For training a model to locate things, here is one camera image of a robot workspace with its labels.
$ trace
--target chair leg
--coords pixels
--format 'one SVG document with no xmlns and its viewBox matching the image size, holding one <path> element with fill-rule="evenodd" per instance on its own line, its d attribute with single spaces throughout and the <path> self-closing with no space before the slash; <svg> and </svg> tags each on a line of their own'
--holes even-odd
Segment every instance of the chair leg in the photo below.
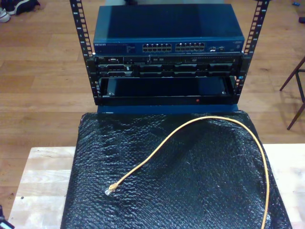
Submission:
<svg viewBox="0 0 305 229">
<path fill-rule="evenodd" d="M 283 86 L 281 87 L 280 91 L 282 91 L 284 89 L 284 87 L 286 87 L 286 85 L 289 83 L 289 81 L 292 79 L 292 77 L 295 75 L 295 73 L 297 72 L 297 70 L 299 70 L 300 67 L 302 67 L 302 65 L 305 63 L 305 57 L 301 60 L 301 62 L 296 66 L 296 68 L 293 70 L 293 72 L 290 74 L 290 76 L 287 78 L 287 80 L 285 81 L 285 83 L 283 84 Z"/>
<path fill-rule="evenodd" d="M 305 103 L 303 103 L 303 105 L 301 106 L 301 108 L 298 110 L 298 112 L 296 113 L 295 117 L 293 118 L 291 124 L 288 126 L 287 130 L 290 130 L 290 128 L 293 126 L 293 124 L 296 122 L 296 120 L 298 119 L 298 117 L 301 115 L 301 113 L 304 111 L 305 109 Z"/>
</svg>

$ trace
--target rack-mounted router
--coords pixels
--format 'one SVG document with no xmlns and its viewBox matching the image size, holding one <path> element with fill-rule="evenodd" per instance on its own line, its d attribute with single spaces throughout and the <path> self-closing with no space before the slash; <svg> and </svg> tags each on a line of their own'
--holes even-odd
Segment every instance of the rack-mounted router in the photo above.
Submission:
<svg viewBox="0 0 305 229">
<path fill-rule="evenodd" d="M 244 36 L 230 4 L 101 6 L 97 55 L 241 52 Z"/>
</svg>

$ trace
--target wooden floor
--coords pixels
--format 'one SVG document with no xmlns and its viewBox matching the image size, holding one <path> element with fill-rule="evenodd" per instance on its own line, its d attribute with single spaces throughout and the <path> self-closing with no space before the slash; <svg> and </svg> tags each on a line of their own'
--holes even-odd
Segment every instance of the wooden floor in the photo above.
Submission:
<svg viewBox="0 0 305 229">
<path fill-rule="evenodd" d="M 247 36 L 256 2 L 227 2 Z M 0 24 L 0 204 L 7 217 L 30 148 L 74 146 L 81 115 L 96 111 L 69 1 L 42 4 Z M 102 4 L 84 3 L 91 38 Z M 304 114 L 286 130 L 301 106 L 296 81 L 278 91 L 305 55 L 305 25 L 297 21 L 289 1 L 271 1 L 240 99 L 265 144 L 305 143 Z"/>
</svg>

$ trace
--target blue network switch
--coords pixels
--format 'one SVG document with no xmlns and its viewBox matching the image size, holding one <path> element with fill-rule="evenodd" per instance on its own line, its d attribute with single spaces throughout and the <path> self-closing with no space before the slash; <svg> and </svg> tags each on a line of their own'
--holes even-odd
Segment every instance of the blue network switch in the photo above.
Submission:
<svg viewBox="0 0 305 229">
<path fill-rule="evenodd" d="M 97 55 L 241 52 L 244 36 L 230 4 L 101 6 Z"/>
</svg>

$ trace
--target table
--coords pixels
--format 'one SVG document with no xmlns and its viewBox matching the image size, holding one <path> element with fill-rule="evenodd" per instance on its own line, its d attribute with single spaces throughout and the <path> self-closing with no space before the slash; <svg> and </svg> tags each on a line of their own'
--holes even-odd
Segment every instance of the table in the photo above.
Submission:
<svg viewBox="0 0 305 229">
<path fill-rule="evenodd" d="M 294 229 L 305 229 L 305 144 L 265 144 Z M 35 147 L 27 160 L 9 222 L 18 229 L 61 225 L 75 147 Z"/>
</svg>

